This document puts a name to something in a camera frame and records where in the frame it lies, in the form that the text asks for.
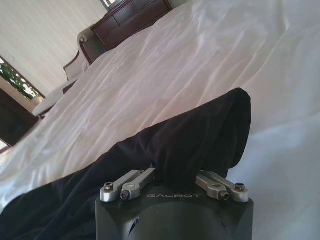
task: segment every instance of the white bedsheet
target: white bedsheet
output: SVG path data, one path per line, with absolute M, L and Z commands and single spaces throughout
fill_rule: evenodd
M 253 239 L 318 239 L 319 9 L 318 0 L 194 0 L 174 9 L 101 56 L 15 147 L 0 174 L 1 208 L 241 87 L 252 125 L 228 178 L 246 183 L 255 202 Z

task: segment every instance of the black cloth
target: black cloth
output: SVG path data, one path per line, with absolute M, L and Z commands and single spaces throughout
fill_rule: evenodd
M 163 184 L 192 184 L 199 169 L 226 177 L 247 143 L 250 101 L 245 91 L 234 89 L 118 142 L 83 170 L 17 197 L 0 215 L 0 238 L 96 239 L 100 188 L 132 169 L 153 164 Z

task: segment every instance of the mattress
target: mattress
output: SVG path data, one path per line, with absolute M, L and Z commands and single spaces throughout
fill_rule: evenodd
M 234 88 L 251 97 L 228 179 L 255 202 L 253 239 L 317 239 L 320 2 L 192 0 L 98 58 L 0 172 L 0 205 L 115 143 Z

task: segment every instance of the metal bracket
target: metal bracket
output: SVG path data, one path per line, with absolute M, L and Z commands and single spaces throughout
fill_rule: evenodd
M 121 187 L 123 184 L 132 181 L 133 179 L 137 178 L 141 175 L 141 172 L 138 170 L 131 170 L 126 175 L 123 175 L 115 182 L 107 182 L 104 186 L 100 189 L 100 200 L 102 202 L 113 202 L 115 201 L 120 192 Z
M 229 198 L 226 186 L 203 176 L 201 173 L 196 176 L 195 184 L 205 190 L 212 199 L 227 200 Z
M 122 186 L 120 198 L 122 200 L 131 200 L 140 196 L 140 191 L 154 179 L 154 168 L 148 168 L 140 176 L 131 182 Z
M 233 182 L 228 181 L 227 179 L 219 176 L 218 174 L 216 174 L 213 171 L 202 171 L 202 172 L 198 173 L 195 184 L 197 184 L 200 188 L 204 189 L 205 191 L 207 191 L 207 188 L 206 189 L 204 188 L 205 184 L 204 183 L 200 184 L 202 179 L 205 179 L 205 180 L 209 179 L 210 181 L 213 181 L 214 183 L 224 185 L 226 188 L 226 191 L 228 192 L 228 194 L 230 195 L 232 200 L 234 200 L 235 202 L 246 203 L 249 201 L 249 192 L 243 183 L 238 182 L 238 183 L 234 184 Z

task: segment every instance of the wall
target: wall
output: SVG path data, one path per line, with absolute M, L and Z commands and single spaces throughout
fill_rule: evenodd
M 99 0 L 0 0 L 0 55 L 47 96 L 67 81 L 78 33 L 106 13 Z
M 28 110 L 30 113 L 34 110 L 35 106 L 31 103 L 30 100 L 25 98 L 18 90 L 10 85 L 6 80 L 0 76 L 0 89 L 5 91 L 10 97 L 17 101 L 22 107 Z

